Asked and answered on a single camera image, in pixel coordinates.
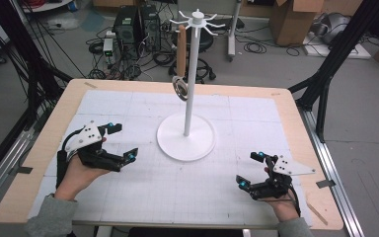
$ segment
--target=wooden table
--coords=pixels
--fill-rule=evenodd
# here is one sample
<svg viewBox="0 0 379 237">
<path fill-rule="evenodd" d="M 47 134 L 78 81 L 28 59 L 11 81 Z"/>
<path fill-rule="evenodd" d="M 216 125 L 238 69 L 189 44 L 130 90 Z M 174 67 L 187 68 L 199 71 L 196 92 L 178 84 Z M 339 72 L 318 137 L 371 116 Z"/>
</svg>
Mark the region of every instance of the wooden table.
<svg viewBox="0 0 379 237">
<path fill-rule="evenodd" d="M 0 223 L 26 223 L 38 193 L 40 181 L 56 153 L 61 137 L 75 115 L 88 90 L 156 92 L 174 94 L 170 83 L 101 81 L 75 79 L 67 86 L 57 106 L 40 133 L 23 166 L 33 167 L 30 174 L 18 174 L 0 203 Z M 317 182 L 325 180 L 309 135 L 298 113 L 291 93 L 286 89 L 195 85 L 199 95 L 225 95 L 273 99 L 293 159 L 316 168 L 316 174 L 300 177 L 307 205 L 313 219 L 312 229 L 339 230 L 343 222 L 330 189 L 319 189 Z"/>
</svg>

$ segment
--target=gray sleeve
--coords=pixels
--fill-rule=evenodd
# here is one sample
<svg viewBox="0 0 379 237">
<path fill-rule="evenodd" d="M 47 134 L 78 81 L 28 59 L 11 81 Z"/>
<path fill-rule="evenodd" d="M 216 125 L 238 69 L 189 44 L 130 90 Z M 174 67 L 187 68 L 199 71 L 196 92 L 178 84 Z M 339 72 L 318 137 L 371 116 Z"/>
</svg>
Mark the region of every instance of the gray sleeve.
<svg viewBox="0 0 379 237">
<path fill-rule="evenodd" d="M 47 196 L 42 202 L 38 216 L 29 219 L 25 226 L 29 236 L 58 237 L 72 232 L 72 218 L 78 206 L 76 201 L 67 201 Z"/>
<path fill-rule="evenodd" d="M 310 231 L 309 226 L 307 225 L 304 218 L 297 218 L 280 222 L 277 226 L 277 229 L 281 237 L 313 237 L 313 234 Z"/>
</svg>

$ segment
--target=black tape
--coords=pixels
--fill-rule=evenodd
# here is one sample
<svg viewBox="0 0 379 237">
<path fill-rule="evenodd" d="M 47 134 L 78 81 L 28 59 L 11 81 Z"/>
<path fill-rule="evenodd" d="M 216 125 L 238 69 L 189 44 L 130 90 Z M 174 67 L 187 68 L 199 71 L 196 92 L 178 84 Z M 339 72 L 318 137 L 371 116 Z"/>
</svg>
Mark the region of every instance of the black tape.
<svg viewBox="0 0 379 237">
<path fill-rule="evenodd" d="M 29 173 L 32 172 L 32 170 L 33 170 L 33 168 L 31 168 L 31 167 L 20 167 L 20 168 L 17 169 L 17 173 L 27 174 L 28 175 Z"/>
<path fill-rule="evenodd" d="M 319 189 L 322 189 L 325 187 L 333 187 L 336 183 L 333 180 L 324 180 L 316 183 L 316 185 L 318 185 Z"/>
</svg>

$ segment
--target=gray floor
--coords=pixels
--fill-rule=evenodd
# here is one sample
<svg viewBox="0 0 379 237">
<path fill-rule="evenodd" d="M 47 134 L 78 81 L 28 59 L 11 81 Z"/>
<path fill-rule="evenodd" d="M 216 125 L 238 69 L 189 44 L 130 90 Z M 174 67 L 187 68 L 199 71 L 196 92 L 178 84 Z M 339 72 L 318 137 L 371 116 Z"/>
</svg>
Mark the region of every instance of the gray floor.
<svg viewBox="0 0 379 237">
<path fill-rule="evenodd" d="M 75 13 L 80 27 L 54 37 L 84 74 L 88 74 L 93 57 L 85 41 L 93 39 L 96 32 L 112 25 L 114 20 L 108 17 L 109 14 L 95 13 L 89 6 L 83 8 Z M 264 20 L 243 20 L 246 27 L 241 31 L 264 26 Z M 270 39 L 268 29 L 248 35 Z M 256 54 L 245 52 L 243 46 L 244 43 L 237 43 L 237 56 L 233 62 L 228 62 L 225 56 L 227 40 L 224 36 L 216 38 L 214 45 L 200 56 L 211 64 L 217 75 L 214 81 L 206 80 L 207 84 L 288 88 L 312 76 L 324 61 L 324 58 L 306 56 L 301 48 L 298 56 L 291 56 L 285 48 L 267 46 L 265 54 Z M 363 46 L 372 55 L 378 49 L 371 43 Z M 74 77 L 82 77 L 55 43 L 50 42 L 49 47 L 59 69 Z M 171 81 L 167 68 L 157 67 L 147 74 L 150 76 L 142 74 L 138 79 Z M 26 97 L 12 64 L 0 64 L 0 142 L 25 108 Z M 329 95 L 325 137 L 365 236 L 379 236 L 379 63 L 374 59 L 348 59 L 336 74 Z M 0 199 L 11 180 L 12 177 L 8 178 L 0 190 Z M 92 236 L 93 229 L 75 226 L 75 232 L 86 237 Z M 344 229 L 314 233 L 316 236 L 347 236 Z M 0 236 L 24 235 L 21 225 L 0 224 Z M 113 236 L 124 235 L 115 230 Z M 276 234 L 274 231 L 256 231 L 254 236 Z"/>
</svg>

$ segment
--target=hand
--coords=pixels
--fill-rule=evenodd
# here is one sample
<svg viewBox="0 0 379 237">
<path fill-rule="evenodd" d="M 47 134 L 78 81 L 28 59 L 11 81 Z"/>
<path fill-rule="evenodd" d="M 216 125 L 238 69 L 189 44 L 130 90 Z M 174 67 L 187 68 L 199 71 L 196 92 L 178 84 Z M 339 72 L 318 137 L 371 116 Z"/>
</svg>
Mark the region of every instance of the hand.
<svg viewBox="0 0 379 237">
<path fill-rule="evenodd" d="M 70 159 L 66 175 L 54 193 L 54 198 L 73 200 L 76 195 L 85 190 L 94 180 L 109 172 L 104 169 L 84 166 L 76 154 Z"/>
<path fill-rule="evenodd" d="M 267 197 L 262 198 L 261 200 L 266 201 L 266 203 L 272 206 L 279 222 L 283 222 L 300 217 L 295 209 L 294 202 L 290 197 L 293 197 L 293 192 L 291 190 L 288 191 L 287 195 L 279 198 Z"/>
</svg>

